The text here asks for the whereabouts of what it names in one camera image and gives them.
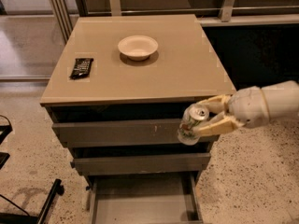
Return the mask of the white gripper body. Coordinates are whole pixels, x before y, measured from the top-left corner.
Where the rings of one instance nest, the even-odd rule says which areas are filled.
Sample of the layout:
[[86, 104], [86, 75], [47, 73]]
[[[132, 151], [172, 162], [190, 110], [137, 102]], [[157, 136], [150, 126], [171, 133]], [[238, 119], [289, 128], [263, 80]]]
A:
[[237, 91], [228, 102], [229, 113], [245, 128], [261, 127], [269, 123], [270, 115], [261, 88], [251, 87]]

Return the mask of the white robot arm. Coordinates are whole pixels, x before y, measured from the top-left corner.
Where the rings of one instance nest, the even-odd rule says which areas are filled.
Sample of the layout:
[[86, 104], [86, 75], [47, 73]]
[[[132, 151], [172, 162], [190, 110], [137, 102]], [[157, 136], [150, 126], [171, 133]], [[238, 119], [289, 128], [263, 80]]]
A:
[[192, 129], [199, 137], [257, 128], [276, 119], [298, 119], [299, 84], [291, 80], [263, 88], [254, 86], [233, 95], [214, 96], [200, 105], [215, 117]]

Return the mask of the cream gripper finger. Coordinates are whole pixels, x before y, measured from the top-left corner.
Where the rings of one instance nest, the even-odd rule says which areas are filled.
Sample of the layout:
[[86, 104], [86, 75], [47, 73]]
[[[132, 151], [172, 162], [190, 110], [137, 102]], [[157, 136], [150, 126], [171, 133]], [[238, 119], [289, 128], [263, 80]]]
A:
[[208, 122], [199, 125], [196, 128], [196, 135], [199, 137], [206, 137], [231, 133], [244, 125], [245, 123], [239, 121], [235, 116], [220, 112], [220, 114], [216, 115]]
[[229, 100], [231, 95], [217, 95], [208, 99], [199, 101], [199, 105], [205, 106], [209, 112], [219, 114], [220, 112], [227, 112], [229, 110]]

